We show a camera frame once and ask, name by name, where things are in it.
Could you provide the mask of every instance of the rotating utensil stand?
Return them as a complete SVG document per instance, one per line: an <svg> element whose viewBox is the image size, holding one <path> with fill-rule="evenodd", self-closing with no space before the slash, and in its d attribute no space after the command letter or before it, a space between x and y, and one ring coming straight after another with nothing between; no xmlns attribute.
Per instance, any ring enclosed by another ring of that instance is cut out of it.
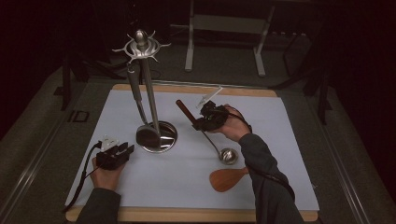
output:
<svg viewBox="0 0 396 224"><path fill-rule="evenodd" d="M131 60L127 63L128 78L130 80L134 98L136 99L140 117L144 122L144 126L137 129L136 142L146 151L161 153L167 151L175 144L177 140L177 129L169 122L158 120L157 116L157 108L155 105L154 90L151 83L148 58L152 58L158 62L158 60L154 57L155 54L159 51L160 47L167 47L169 45L161 45L157 40L152 38L154 34L148 36L146 32L138 30L134 34L134 38L129 36L131 40L125 44L123 49L114 49L114 51L123 51L131 58ZM141 105L140 90L137 83L138 78L134 77L138 76L138 74L134 74L132 67L132 61L135 59L140 62L142 73L145 78L149 108L152 117L151 123L147 122L143 107Z"/></svg>

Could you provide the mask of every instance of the wooden spoon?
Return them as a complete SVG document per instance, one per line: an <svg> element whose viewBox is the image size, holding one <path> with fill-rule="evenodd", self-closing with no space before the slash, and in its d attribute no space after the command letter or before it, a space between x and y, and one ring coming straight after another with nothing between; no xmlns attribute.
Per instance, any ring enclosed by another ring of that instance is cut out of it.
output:
<svg viewBox="0 0 396 224"><path fill-rule="evenodd" d="M218 192L224 192L235 186L246 174L248 174L247 167L242 169L221 169L212 172L209 180L213 189Z"/></svg>

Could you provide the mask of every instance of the sleeve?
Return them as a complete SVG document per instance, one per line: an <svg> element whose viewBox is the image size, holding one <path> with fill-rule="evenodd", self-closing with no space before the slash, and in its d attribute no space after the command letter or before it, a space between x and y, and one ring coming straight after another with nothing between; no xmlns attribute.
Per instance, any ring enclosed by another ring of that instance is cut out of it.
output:
<svg viewBox="0 0 396 224"><path fill-rule="evenodd" d="M288 182L277 168L277 161L268 146L256 134L249 133L239 140L245 164L252 170L271 174ZM304 223L289 192L280 184L250 172L256 198L257 223Z"/></svg>
<svg viewBox="0 0 396 224"><path fill-rule="evenodd" d="M76 223L118 223L120 198L121 196L112 190L93 189Z"/></svg>

